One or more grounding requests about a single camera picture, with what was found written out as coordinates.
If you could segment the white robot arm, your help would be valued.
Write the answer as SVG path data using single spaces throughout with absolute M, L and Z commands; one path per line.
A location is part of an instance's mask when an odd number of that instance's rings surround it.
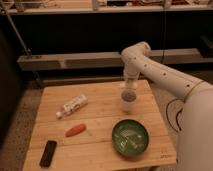
M 182 125 L 176 171 L 213 171 L 213 84 L 149 58 L 145 41 L 124 48 L 124 87 L 135 88 L 140 74 L 181 101 Z

